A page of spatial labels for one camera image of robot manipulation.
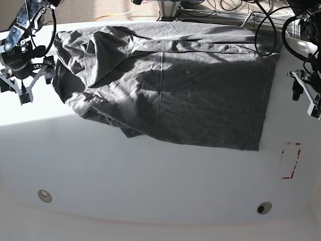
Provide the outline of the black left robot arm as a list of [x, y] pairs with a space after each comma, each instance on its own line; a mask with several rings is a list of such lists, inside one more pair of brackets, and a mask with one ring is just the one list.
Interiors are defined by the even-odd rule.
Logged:
[[[303, 69], [290, 71], [294, 79], [292, 100], [298, 101], [302, 94], [309, 99], [307, 114], [320, 119], [320, 1], [287, 1], [294, 16], [286, 20], [282, 28], [282, 41], [285, 48], [294, 57], [303, 62]], [[294, 51], [287, 43], [285, 32], [287, 26], [295, 21], [303, 23], [308, 40], [317, 47], [314, 53], [306, 57]]]

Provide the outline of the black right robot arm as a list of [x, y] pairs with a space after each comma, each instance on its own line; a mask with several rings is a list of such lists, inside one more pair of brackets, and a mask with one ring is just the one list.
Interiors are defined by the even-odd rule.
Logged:
[[[25, 1], [12, 23], [8, 36], [1, 40], [1, 93], [18, 94], [21, 104], [33, 101], [32, 88], [40, 77], [50, 84], [55, 61], [48, 56], [57, 29], [55, 9], [61, 1]], [[34, 36], [44, 25], [46, 11], [51, 12], [53, 31], [48, 46], [35, 45]]]

